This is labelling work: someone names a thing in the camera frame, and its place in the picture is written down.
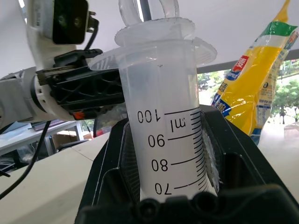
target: white ceiling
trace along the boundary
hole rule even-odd
[[[212,44],[211,64],[238,60],[280,11],[285,0],[178,0],[180,16],[195,23],[195,36]],[[149,0],[152,19],[163,18],[158,0]],[[291,0],[289,23],[299,25],[299,0]],[[292,49],[299,49],[299,40]]]

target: measuring scale markings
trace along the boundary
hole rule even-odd
[[[179,111],[179,112],[171,112],[171,113],[166,113],[165,115],[171,115],[171,114],[178,114],[178,113],[184,113],[184,112],[188,112],[188,111],[194,111],[199,109],[197,108],[193,108],[190,110],[186,110],[186,111]],[[183,136],[179,136],[179,137],[175,137],[175,138],[169,138],[167,139],[168,141],[172,141],[172,140],[178,140],[178,139],[182,139],[182,138],[187,138],[190,136],[194,136],[192,139],[194,140],[194,154],[199,153],[199,155],[196,155],[195,157],[188,159],[186,161],[180,161],[180,162],[175,162],[175,163],[171,163],[171,165],[179,165],[179,164],[183,164],[186,162],[190,162],[193,160],[196,160],[195,164],[196,164],[196,168],[198,169],[196,172],[199,173],[197,175],[198,179],[193,181],[192,183],[183,185],[183,186],[179,186],[179,187],[174,187],[173,189],[181,189],[181,188],[185,188],[188,186],[191,186],[193,184],[198,183],[199,186],[199,190],[203,189],[203,190],[207,190],[208,189],[208,184],[207,184],[207,179],[206,179],[206,166],[204,164],[205,162],[205,157],[204,157],[204,150],[203,150],[203,141],[202,141],[202,130],[201,130],[201,122],[200,122],[200,110],[196,111],[196,112],[192,112],[190,114],[190,121],[191,121],[191,130],[193,131],[193,133],[188,134],[188,135],[183,135]],[[186,119],[185,117],[183,118],[176,118],[176,119],[171,119],[170,120],[170,124],[171,124],[171,132],[174,133],[176,129],[182,128],[182,127],[186,127]]]

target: snack bag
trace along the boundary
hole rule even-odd
[[[287,24],[286,0],[275,19],[238,60],[215,94],[212,106],[258,144],[275,94],[280,65],[298,37]]]

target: white table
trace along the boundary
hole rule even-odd
[[[109,133],[38,161],[25,180],[0,200],[1,224],[73,224],[91,165]],[[0,192],[25,168],[0,177]]]
[[[69,121],[53,127],[50,127],[46,136],[56,134],[57,132],[75,127],[78,140],[83,140],[81,125],[79,121]],[[17,148],[38,141],[42,135],[41,131],[34,131],[31,128],[31,124],[20,127],[8,133],[0,135],[0,156],[6,153],[10,153]],[[52,155],[51,147],[49,147],[49,140],[45,138],[48,154]]]

